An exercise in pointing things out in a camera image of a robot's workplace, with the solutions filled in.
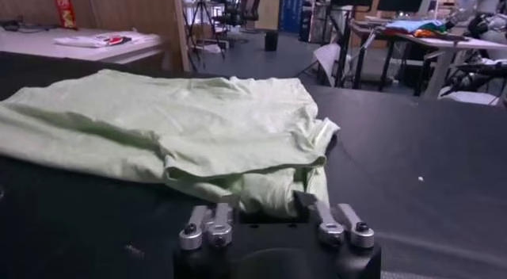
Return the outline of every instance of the tripod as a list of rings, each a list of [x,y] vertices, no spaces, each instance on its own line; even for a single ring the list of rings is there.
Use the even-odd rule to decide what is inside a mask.
[[[217,37],[216,31],[215,31],[215,25],[213,25],[213,23],[212,23],[212,17],[210,17],[208,7],[206,6],[205,0],[199,0],[197,2],[196,10],[193,12],[193,18],[192,18],[192,23],[190,24],[189,34],[187,35],[187,43],[189,41],[189,38],[191,38],[193,35],[193,26],[196,24],[197,13],[200,13],[200,24],[203,27],[202,31],[204,31],[204,12],[206,13],[206,17],[208,18],[209,25],[212,27],[212,33],[215,38],[216,45],[220,48],[220,54],[222,54],[222,58],[225,59],[225,53],[223,52],[222,46],[220,46],[219,38]]]

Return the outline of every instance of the floor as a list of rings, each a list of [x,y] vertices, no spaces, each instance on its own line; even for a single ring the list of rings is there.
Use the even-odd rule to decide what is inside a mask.
[[[237,76],[238,78],[294,78],[305,67],[313,62],[313,51],[319,48],[317,44],[301,42],[297,35],[281,33],[278,37],[278,47],[275,52],[264,50],[264,33],[251,34],[237,32],[230,34],[234,38],[234,47],[225,51],[225,58],[220,53],[202,52],[200,61],[193,56],[193,62],[201,73],[223,76]],[[362,79],[380,79],[383,63],[387,54],[385,48],[370,48],[365,57]],[[387,76],[395,78],[399,65],[392,63]],[[302,83],[307,85],[325,85],[312,73],[299,76]],[[377,86],[361,83],[362,90],[377,90]],[[499,88],[493,86],[490,91],[495,94]],[[390,94],[412,95],[413,89],[394,81],[384,89]]]

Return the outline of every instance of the black tabletop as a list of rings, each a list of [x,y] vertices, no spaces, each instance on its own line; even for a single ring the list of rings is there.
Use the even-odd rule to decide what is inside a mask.
[[[0,52],[0,99],[101,68],[206,77]],[[326,172],[332,203],[376,231],[383,268],[439,278],[507,274],[507,112],[307,86],[341,126]],[[177,233],[201,203],[141,185],[0,157],[1,278],[171,278]]]

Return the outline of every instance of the office chair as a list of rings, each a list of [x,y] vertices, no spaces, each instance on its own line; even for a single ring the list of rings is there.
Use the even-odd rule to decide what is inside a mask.
[[[245,13],[243,17],[245,21],[258,21],[259,20],[259,4],[261,0],[253,0],[252,9],[249,13]]]
[[[236,25],[242,25],[242,23],[245,21],[245,12],[246,12],[246,3],[248,0],[238,0],[236,3],[236,6],[234,10],[227,11],[225,10],[225,13],[218,17],[213,17],[214,21],[217,21],[221,25],[224,25],[227,27],[229,26],[236,26]]]

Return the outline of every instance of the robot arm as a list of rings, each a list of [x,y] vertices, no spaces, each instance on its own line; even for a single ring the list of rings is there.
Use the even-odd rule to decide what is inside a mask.
[[[473,36],[479,36],[488,31],[505,32],[507,30],[507,16],[505,0],[456,0],[458,9],[446,19],[448,29],[462,21],[467,21],[474,14],[475,19],[469,25]]]

